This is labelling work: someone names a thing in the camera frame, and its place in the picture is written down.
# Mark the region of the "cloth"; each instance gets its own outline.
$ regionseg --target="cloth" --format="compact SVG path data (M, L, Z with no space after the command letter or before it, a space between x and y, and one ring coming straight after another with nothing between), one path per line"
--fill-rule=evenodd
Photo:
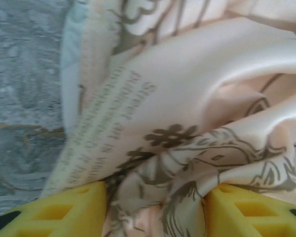
M105 180L106 237L206 236L219 183L296 204L296 1L86 6L82 114L42 197Z

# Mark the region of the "gray surface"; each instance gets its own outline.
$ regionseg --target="gray surface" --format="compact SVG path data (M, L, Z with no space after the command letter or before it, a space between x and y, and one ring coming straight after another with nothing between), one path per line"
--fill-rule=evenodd
M62 126L59 48L70 0L0 0L0 123ZM21 189L42 188L64 138L29 136L30 128L0 129L0 175ZM0 213L39 191L0 181Z

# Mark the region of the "rectangular hole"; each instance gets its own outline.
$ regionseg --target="rectangular hole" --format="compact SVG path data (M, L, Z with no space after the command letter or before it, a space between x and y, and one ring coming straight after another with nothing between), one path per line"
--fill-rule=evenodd
M48 237L52 230L20 230L16 237Z
M296 237L296 229L284 223L256 224L254 227L262 237Z
M34 220L62 220L72 208L73 205L50 205L36 215Z
M258 201L239 201L235 205L244 216L277 216L274 211Z

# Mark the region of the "yellow plastic object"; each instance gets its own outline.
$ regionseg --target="yellow plastic object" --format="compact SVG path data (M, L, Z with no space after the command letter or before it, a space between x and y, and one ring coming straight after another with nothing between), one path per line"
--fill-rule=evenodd
M96 182L18 206L21 214L0 237L100 237L106 214L106 189Z
M208 237L296 237L296 206L232 185L206 195Z

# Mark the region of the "marble surface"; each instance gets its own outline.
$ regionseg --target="marble surface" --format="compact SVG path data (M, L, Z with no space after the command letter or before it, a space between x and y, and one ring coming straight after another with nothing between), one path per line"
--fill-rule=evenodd
M0 123L62 126L59 54L71 4L0 0ZM34 133L24 139L32 129L0 129L0 213L37 198L64 144Z

